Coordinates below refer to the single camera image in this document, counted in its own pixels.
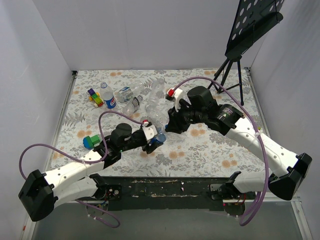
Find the Pocari Sweat plastic bottle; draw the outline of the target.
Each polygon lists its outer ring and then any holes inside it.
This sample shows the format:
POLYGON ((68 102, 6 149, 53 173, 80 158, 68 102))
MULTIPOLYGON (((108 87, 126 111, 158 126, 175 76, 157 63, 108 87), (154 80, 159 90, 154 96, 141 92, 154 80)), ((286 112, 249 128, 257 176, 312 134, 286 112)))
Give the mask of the Pocari Sweat plastic bottle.
POLYGON ((159 143, 164 143, 167 140, 165 133, 162 131, 161 127, 156 127, 157 135, 155 136, 155 140, 159 143))

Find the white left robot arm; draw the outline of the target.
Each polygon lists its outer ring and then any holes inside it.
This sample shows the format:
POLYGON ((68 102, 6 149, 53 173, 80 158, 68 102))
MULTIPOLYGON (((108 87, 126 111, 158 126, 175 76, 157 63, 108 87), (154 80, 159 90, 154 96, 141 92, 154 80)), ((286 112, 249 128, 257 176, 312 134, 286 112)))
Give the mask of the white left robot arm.
POLYGON ((120 123, 104 140, 79 161, 40 172, 32 171, 25 179, 18 198, 32 221, 47 217, 54 208, 84 197, 105 198, 109 184, 98 172, 121 159, 122 152, 141 148, 150 154, 166 141, 161 128, 152 124, 132 131, 127 123, 120 123))

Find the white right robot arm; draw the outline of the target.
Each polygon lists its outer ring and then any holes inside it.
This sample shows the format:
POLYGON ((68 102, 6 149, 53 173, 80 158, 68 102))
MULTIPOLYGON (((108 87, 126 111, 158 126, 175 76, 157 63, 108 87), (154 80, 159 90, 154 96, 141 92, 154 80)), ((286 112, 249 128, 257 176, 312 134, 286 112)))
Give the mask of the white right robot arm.
POLYGON ((205 124, 213 131, 236 141, 252 154, 263 160, 264 146, 268 160, 268 173, 264 171, 245 173, 237 171, 222 185, 213 188, 216 199, 237 199, 249 192, 261 192, 264 187, 282 200, 289 201, 305 179, 312 158, 285 149, 267 135, 255 132, 244 114, 230 104, 217 104, 209 89, 204 86, 192 88, 184 100, 181 89, 170 89, 166 99, 173 102, 168 110, 169 122, 166 132, 181 134, 191 124, 205 124))

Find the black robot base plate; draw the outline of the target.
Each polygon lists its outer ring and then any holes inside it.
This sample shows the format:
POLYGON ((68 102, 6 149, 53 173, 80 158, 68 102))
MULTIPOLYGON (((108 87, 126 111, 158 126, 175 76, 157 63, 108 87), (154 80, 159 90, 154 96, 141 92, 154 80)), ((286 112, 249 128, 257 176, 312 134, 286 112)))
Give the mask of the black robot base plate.
POLYGON ((108 210, 186 210, 206 209, 224 211, 225 204, 235 203, 241 212, 244 200, 253 200, 254 192, 237 195, 234 199, 219 196, 217 188, 228 181, 226 177, 123 177, 100 176, 98 182, 105 190, 101 197, 85 197, 86 201, 106 201, 108 210))

